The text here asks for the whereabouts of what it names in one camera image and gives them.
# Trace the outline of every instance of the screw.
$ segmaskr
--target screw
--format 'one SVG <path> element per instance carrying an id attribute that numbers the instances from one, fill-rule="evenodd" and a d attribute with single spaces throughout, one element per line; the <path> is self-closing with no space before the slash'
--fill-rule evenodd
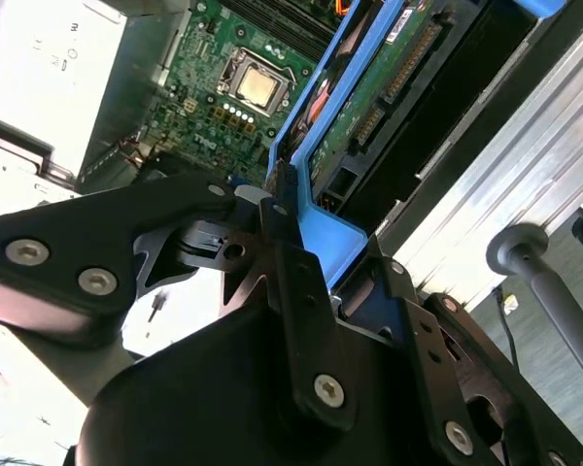
<path id="1" fill-rule="evenodd" d="M 554 451 L 549 451 L 548 457 L 551 458 L 551 463 L 553 463 L 553 466 L 567 466 L 564 459 Z"/>
<path id="2" fill-rule="evenodd" d="M 224 196 L 224 189 L 222 189 L 220 186 L 210 184 L 209 186 L 207 186 L 207 188 L 210 190 L 210 192 L 213 192 L 217 196 Z"/>
<path id="3" fill-rule="evenodd" d="M 106 296 L 117 289 L 117 278 L 104 269 L 86 269 L 78 277 L 80 288 L 95 296 Z"/>
<path id="4" fill-rule="evenodd" d="M 331 408 L 341 408 L 345 399 L 345 393 L 341 383 L 335 377 L 320 374 L 313 382 L 316 395 Z"/>
<path id="5" fill-rule="evenodd" d="M 396 260 L 391 261 L 391 268 L 393 269 L 393 271 L 396 274 L 399 274 L 399 275 L 403 275 L 403 273 L 405 272 L 402 265 L 399 262 L 397 262 Z"/>
<path id="6" fill-rule="evenodd" d="M 458 305 L 451 298 L 443 298 L 443 304 L 452 313 L 456 313 L 458 311 Z"/>
<path id="7" fill-rule="evenodd" d="M 35 240 L 16 240 L 10 243 L 5 253 L 7 258 L 18 265 L 33 267 L 43 264 L 50 257 L 50 250 Z"/>
<path id="8" fill-rule="evenodd" d="M 274 205 L 274 210 L 282 216 L 286 216 L 288 214 L 288 211 L 286 211 L 284 207 L 279 206 L 278 204 Z"/>
<path id="9" fill-rule="evenodd" d="M 453 420 L 447 422 L 445 424 L 445 434 L 447 434 L 451 445 L 456 447 L 460 453 L 466 456 L 473 454 L 473 441 L 470 440 L 468 433 L 457 422 Z"/>

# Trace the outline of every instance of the hole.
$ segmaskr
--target hole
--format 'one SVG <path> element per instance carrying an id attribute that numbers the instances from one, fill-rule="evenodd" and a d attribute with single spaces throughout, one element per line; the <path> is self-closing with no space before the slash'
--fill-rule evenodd
<path id="1" fill-rule="evenodd" d="M 322 390 L 328 395 L 329 398 L 334 398 L 337 396 L 337 389 L 330 382 L 322 383 Z"/>
<path id="2" fill-rule="evenodd" d="M 460 356 L 461 353 L 464 353 L 463 349 L 460 348 L 460 345 L 456 343 L 456 341 L 447 335 L 444 331 L 441 330 L 440 332 L 443 336 L 443 340 L 445 342 L 445 348 L 449 351 L 449 355 L 452 359 L 456 362 L 460 361 L 462 358 Z"/>
<path id="3" fill-rule="evenodd" d="M 17 249 L 17 254 L 24 259 L 36 259 L 39 257 L 40 252 L 38 248 L 32 246 L 22 246 Z"/>
<path id="4" fill-rule="evenodd" d="M 493 404 L 483 396 L 476 396 L 466 402 L 475 431 L 492 450 L 503 437 L 502 421 Z"/>
<path id="5" fill-rule="evenodd" d="M 328 189 L 334 192 L 337 196 L 344 197 L 353 186 L 357 178 L 358 176 L 356 173 L 353 173 L 347 168 L 342 167 L 341 170 L 339 170 L 339 173 L 337 173 L 337 175 L 334 177 L 334 180 Z"/>
<path id="6" fill-rule="evenodd" d="M 244 247 L 242 245 L 229 245 L 224 250 L 224 258 L 226 260 L 236 260 L 244 255 Z"/>
<path id="7" fill-rule="evenodd" d="M 434 351 L 428 351 L 429 358 L 434 361 L 436 364 L 440 364 L 440 356 L 436 354 Z"/>
<path id="8" fill-rule="evenodd" d="M 426 332 L 431 333 L 431 327 L 429 325 L 426 325 L 423 322 L 419 323 L 421 324 L 421 328 L 423 328 Z"/>
<path id="9" fill-rule="evenodd" d="M 378 336 L 380 336 L 382 338 L 386 338 L 387 340 L 393 339 L 393 333 L 391 332 L 390 327 L 382 327 L 380 329 L 380 331 L 378 332 Z"/>
<path id="10" fill-rule="evenodd" d="M 309 307 L 309 308 L 313 308 L 315 306 L 315 298 L 313 296 L 311 296 L 310 294 L 307 294 L 304 299 L 304 305 Z"/>

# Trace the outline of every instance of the cable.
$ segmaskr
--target cable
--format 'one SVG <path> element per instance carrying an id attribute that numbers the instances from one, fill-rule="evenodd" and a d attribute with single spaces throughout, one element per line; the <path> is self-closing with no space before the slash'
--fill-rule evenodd
<path id="1" fill-rule="evenodd" d="M 495 300 L 497 301 L 498 319 L 501 321 L 501 325 L 503 326 L 503 330 L 505 331 L 505 336 L 507 337 L 507 343 L 509 344 L 509 352 L 512 357 L 512 365 L 518 372 L 521 372 L 521 369 L 518 365 L 518 355 L 516 354 L 516 344 L 514 343 L 514 336 L 512 335 L 512 332 L 509 329 L 509 325 L 507 325 L 505 311 L 503 310 L 505 298 L 503 297 L 503 288 L 501 287 L 501 285 L 493 289 L 493 296 L 495 296 Z"/>
<path id="2" fill-rule="evenodd" d="M 334 12 L 344 17 L 350 11 L 350 7 L 343 6 L 343 0 L 336 0 L 334 4 Z"/>

